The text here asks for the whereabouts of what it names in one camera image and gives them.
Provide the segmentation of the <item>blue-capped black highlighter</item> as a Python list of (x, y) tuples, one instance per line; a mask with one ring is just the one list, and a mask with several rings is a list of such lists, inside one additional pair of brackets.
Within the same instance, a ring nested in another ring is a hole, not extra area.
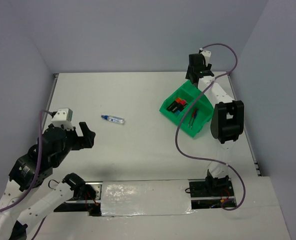
[(182, 110), (177, 110), (174, 114), (175, 114), (176, 116), (179, 116), (183, 111), (184, 111), (183, 109), (182, 109)]

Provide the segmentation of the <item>orange-capped black highlighter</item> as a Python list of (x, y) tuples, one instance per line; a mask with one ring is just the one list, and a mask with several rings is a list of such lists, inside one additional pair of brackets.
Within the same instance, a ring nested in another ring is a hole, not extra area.
[(181, 102), (181, 98), (176, 98), (176, 100), (174, 100), (168, 107), (167, 110), (168, 111), (172, 111), (179, 103)]

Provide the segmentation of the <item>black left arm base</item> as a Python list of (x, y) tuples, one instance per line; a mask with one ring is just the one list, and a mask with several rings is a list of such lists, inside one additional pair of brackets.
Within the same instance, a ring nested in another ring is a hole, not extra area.
[(85, 182), (76, 173), (70, 173), (63, 178), (72, 190), (73, 195), (55, 210), (55, 213), (86, 212), (89, 216), (100, 217), (102, 182)]

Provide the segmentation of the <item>blue gel pen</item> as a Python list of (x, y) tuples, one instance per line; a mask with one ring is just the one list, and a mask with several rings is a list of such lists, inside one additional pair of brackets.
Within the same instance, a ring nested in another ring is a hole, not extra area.
[(194, 113), (193, 113), (193, 116), (192, 116), (192, 122), (190, 124), (190, 128), (192, 128), (192, 126), (193, 126), (193, 124), (195, 122), (195, 119), (196, 119), (197, 114), (198, 114), (198, 109), (196, 108), (195, 111), (194, 111)]

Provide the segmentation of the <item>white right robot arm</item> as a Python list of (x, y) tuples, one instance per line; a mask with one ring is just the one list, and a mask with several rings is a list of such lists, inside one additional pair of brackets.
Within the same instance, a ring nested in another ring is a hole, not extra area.
[(201, 89), (206, 89), (205, 96), (214, 107), (210, 131), (217, 140), (215, 161), (207, 167), (205, 190), (216, 196), (228, 188), (228, 166), (232, 161), (232, 150), (243, 133), (244, 104), (234, 100), (215, 80), (209, 63), (211, 52), (200, 49), (198, 53), (189, 55), (186, 78)]

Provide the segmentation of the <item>clear blue-capped spray bottle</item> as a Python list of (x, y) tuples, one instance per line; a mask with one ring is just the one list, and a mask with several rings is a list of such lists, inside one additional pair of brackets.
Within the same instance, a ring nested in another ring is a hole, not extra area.
[(101, 115), (101, 118), (106, 121), (119, 124), (119, 125), (123, 125), (125, 123), (125, 120), (123, 118), (112, 116), (112, 115)]

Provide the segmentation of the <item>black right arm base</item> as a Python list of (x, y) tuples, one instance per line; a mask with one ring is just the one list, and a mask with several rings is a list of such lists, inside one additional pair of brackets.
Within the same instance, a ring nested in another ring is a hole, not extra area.
[(236, 207), (234, 190), (228, 175), (217, 178), (208, 171), (205, 179), (189, 180), (189, 187), (185, 192), (190, 195), (193, 210)]

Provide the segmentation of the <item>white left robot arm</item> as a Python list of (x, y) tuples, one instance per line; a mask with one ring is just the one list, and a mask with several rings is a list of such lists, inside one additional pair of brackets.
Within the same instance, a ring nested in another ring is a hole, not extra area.
[(34, 226), (63, 202), (86, 195), (95, 197), (96, 192), (80, 176), (70, 173), (49, 194), (29, 205), (33, 194), (70, 151), (94, 146), (96, 134), (85, 122), (79, 126), (82, 136), (74, 128), (67, 130), (62, 125), (50, 124), (39, 135), (37, 143), (17, 159), (0, 199), (0, 240), (25, 240)]

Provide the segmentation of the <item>pink-capped black highlighter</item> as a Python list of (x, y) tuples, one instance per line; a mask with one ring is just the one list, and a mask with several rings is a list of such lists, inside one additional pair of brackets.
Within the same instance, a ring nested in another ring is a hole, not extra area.
[(181, 112), (186, 105), (186, 100), (180, 101), (172, 110), (172, 113), (176, 113), (177, 111)]

